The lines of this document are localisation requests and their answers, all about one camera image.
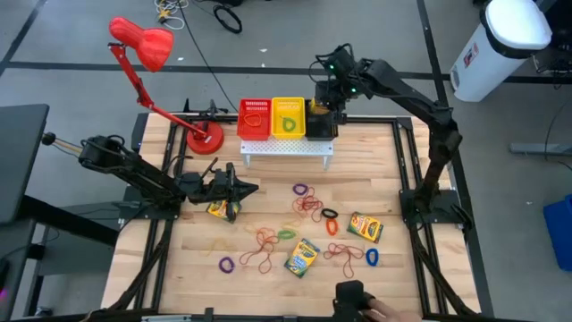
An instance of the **blue bin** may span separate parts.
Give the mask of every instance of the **blue bin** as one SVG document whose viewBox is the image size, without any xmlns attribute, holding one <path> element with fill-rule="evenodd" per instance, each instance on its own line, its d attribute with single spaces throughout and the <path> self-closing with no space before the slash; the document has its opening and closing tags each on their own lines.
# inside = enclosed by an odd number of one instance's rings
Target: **blue bin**
<svg viewBox="0 0 572 322">
<path fill-rule="evenodd" d="M 545 206 L 543 212 L 558 266 L 572 272 L 572 195 Z"/>
</svg>

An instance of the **gray floor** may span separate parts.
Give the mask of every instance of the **gray floor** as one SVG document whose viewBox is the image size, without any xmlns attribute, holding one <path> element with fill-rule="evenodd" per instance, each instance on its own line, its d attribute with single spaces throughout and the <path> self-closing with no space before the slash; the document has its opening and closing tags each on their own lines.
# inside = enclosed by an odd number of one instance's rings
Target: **gray floor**
<svg viewBox="0 0 572 322">
<path fill-rule="evenodd" d="M 441 68 L 447 72 L 475 29 L 478 10 L 470 0 L 425 2 Z M 0 0 L 0 55 L 35 3 Z M 48 0 L 12 61 L 115 64 L 106 48 L 112 40 L 109 20 L 124 15 L 151 27 L 154 10 L 150 1 Z M 193 6 L 185 13 L 211 65 L 306 68 L 314 54 L 351 42 L 358 57 L 382 57 L 400 72 L 431 71 L 415 0 L 250 0 L 236 9 L 244 26 L 238 36 Z M 175 39 L 168 64 L 203 65 L 184 30 L 175 31 Z M 210 98 L 229 106 L 209 74 L 140 75 L 151 97 L 167 110 L 180 110 L 185 97 L 192 108 L 206 107 Z M 516 75 L 534 76 L 533 65 L 527 62 Z M 311 97 L 314 88 L 306 76 L 221 74 L 219 79 L 233 102 L 240 97 Z M 431 80 L 407 82 L 436 98 Z M 495 315 L 569 321 L 572 275 L 556 265 L 542 209 L 570 193 L 572 173 L 539 157 L 513 156 L 507 146 L 542 142 L 570 86 L 555 91 L 551 85 L 502 84 L 483 102 L 468 104 L 457 101 L 445 85 L 465 135 L 461 156 Z M 49 104 L 46 129 L 74 141 L 112 133 L 129 139 L 135 115 L 142 111 L 121 72 L 6 70 L 0 77 L 0 106 L 28 103 Z M 364 98 L 350 103 L 349 113 L 405 114 L 388 100 Z M 571 143 L 570 117 L 572 108 L 560 116 L 552 141 Z M 42 147 L 28 194 L 70 206 L 120 199 L 124 187 L 114 177 L 86 171 L 73 158 Z M 104 272 L 51 277 L 40 304 L 55 308 L 56 314 L 95 309 L 105 278 Z"/>
</svg>

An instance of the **white rack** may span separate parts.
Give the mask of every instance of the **white rack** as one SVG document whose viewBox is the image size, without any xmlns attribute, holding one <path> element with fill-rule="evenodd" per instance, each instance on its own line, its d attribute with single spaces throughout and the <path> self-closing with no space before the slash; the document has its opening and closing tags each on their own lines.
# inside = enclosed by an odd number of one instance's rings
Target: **white rack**
<svg viewBox="0 0 572 322">
<path fill-rule="evenodd" d="M 323 157 L 324 170 L 328 170 L 333 157 L 332 141 L 277 140 L 273 137 L 266 141 L 243 140 L 240 154 L 246 167 L 250 167 L 250 156 L 299 156 Z"/>
</svg>

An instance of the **white container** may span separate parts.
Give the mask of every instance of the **white container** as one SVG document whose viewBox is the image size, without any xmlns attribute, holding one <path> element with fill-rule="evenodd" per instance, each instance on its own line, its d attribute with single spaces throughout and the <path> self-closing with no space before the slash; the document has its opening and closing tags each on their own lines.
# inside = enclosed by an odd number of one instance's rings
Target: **white container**
<svg viewBox="0 0 572 322">
<path fill-rule="evenodd" d="M 455 97 L 479 102 L 529 56 L 545 49 L 552 31 L 533 0 L 492 0 L 450 69 Z"/>
</svg>

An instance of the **lamp base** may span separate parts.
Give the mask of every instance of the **lamp base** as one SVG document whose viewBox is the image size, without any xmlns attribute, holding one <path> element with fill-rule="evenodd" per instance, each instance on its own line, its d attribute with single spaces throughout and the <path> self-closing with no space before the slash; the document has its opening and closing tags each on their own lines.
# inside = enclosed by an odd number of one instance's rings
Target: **lamp base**
<svg viewBox="0 0 572 322">
<path fill-rule="evenodd" d="M 216 122 L 203 121 L 198 122 L 197 127 L 203 129 L 205 123 L 208 125 L 206 128 L 206 139 L 195 140 L 192 131 L 189 131 L 187 134 L 187 146 L 199 155 L 213 154 L 221 148 L 224 143 L 223 128 L 221 125 Z"/>
</svg>

